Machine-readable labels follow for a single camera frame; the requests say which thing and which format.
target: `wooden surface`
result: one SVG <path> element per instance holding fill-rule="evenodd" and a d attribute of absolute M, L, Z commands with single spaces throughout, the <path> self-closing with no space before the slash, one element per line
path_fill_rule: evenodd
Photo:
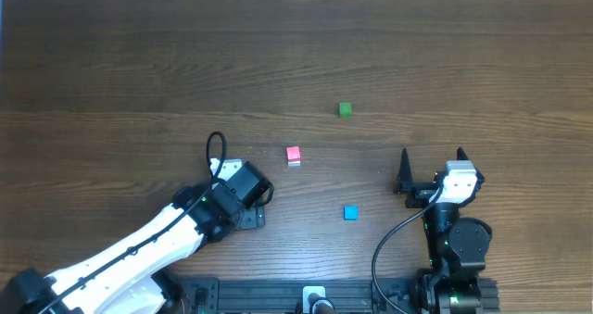
<path fill-rule="evenodd" d="M 0 284 L 148 222 L 206 179 L 221 130 L 276 196 L 265 228 L 179 274 L 370 278 L 377 243 L 412 213 L 391 193 L 401 148 L 421 181 L 462 145 L 486 176 L 463 212 L 494 229 L 484 275 L 502 308 L 591 310 L 592 3 L 4 0 Z M 426 267 L 425 247 L 416 222 L 380 274 Z"/>

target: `blue cube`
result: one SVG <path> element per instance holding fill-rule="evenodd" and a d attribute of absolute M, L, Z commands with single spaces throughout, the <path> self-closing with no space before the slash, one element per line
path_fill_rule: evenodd
<path fill-rule="evenodd" d="M 359 207 L 344 207 L 344 220 L 357 220 L 359 218 Z"/>

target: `green cube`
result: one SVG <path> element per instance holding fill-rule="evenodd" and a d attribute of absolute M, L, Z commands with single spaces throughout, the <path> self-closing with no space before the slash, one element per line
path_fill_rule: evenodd
<path fill-rule="evenodd" d="M 349 102 L 340 102 L 340 117 L 342 119 L 352 116 L 352 105 Z"/>

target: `pink cube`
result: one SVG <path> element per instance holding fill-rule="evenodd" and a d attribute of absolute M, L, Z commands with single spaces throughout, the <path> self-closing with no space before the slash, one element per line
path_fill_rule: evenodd
<path fill-rule="evenodd" d="M 287 147 L 286 154 L 288 155 L 288 162 L 300 161 L 300 150 L 298 146 Z"/>

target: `wood grain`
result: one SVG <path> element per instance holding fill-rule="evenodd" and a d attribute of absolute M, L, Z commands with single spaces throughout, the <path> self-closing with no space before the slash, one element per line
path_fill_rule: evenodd
<path fill-rule="evenodd" d="M 502 308 L 592 309 L 592 0 L 4 1 L 0 284 L 148 222 L 207 177 L 221 130 L 276 196 L 265 228 L 179 274 L 369 278 L 412 213 L 391 194 L 401 148 L 420 180 L 462 145 L 486 176 L 463 212 L 494 228 Z M 378 268 L 426 259 L 414 224 Z"/>

